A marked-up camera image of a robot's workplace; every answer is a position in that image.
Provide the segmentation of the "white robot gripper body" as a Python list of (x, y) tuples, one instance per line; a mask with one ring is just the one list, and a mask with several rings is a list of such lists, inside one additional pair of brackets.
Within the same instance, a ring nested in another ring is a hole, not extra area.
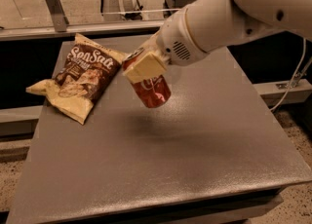
[(187, 66), (204, 59), (208, 53), (201, 50), (191, 37), (184, 7), (167, 18), (147, 42), (160, 52), (163, 62)]

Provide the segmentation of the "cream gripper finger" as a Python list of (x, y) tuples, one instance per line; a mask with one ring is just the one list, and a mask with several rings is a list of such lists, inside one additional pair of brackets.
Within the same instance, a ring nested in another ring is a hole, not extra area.
[(167, 71), (166, 64), (154, 52), (131, 54), (124, 60), (123, 75), (132, 83), (159, 77)]

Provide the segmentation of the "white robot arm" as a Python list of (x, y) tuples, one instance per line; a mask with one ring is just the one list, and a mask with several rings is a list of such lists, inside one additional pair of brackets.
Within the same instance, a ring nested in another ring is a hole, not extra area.
[(135, 84), (186, 66), (226, 46), (289, 31), (312, 40), (312, 0), (196, 0), (165, 20), (130, 56), (124, 75)]

